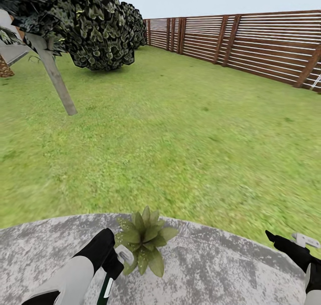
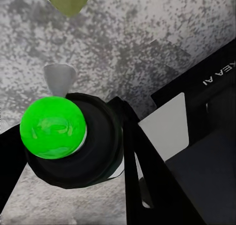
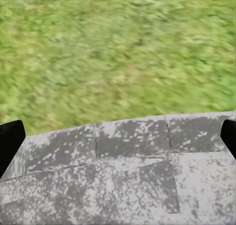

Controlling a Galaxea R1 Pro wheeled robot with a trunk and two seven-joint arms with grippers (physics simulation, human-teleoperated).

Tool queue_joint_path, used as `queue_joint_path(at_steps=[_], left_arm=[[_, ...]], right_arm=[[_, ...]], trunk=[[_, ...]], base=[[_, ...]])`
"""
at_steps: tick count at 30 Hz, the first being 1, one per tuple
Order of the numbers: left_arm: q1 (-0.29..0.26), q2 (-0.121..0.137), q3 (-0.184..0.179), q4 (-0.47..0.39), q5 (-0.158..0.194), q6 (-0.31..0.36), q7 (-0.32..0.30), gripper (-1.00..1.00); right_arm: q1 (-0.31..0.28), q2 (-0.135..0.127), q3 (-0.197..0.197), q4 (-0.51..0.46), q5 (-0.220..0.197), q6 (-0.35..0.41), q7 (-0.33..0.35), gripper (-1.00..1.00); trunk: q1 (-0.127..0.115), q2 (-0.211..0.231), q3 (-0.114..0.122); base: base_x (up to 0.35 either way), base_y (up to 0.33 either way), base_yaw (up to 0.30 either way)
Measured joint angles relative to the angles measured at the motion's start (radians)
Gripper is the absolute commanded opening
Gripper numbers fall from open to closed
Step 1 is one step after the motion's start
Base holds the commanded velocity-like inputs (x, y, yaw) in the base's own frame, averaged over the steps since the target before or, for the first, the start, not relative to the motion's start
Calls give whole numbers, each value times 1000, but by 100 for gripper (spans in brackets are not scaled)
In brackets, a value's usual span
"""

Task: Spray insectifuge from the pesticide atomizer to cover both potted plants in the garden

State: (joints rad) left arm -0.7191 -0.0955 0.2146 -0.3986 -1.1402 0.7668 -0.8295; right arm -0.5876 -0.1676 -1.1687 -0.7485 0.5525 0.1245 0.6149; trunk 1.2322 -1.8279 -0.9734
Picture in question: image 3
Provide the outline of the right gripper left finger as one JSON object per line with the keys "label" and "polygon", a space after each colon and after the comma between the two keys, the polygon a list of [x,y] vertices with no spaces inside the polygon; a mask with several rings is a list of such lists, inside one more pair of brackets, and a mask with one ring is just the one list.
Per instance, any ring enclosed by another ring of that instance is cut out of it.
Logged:
{"label": "right gripper left finger", "polygon": [[0,178],[26,138],[22,120],[0,125]]}

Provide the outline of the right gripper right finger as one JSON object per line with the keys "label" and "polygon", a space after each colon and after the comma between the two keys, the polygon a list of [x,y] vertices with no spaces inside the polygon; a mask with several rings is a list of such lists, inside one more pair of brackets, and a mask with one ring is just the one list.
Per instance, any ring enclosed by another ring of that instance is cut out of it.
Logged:
{"label": "right gripper right finger", "polygon": [[221,129],[221,138],[236,158],[236,122],[226,119]]}

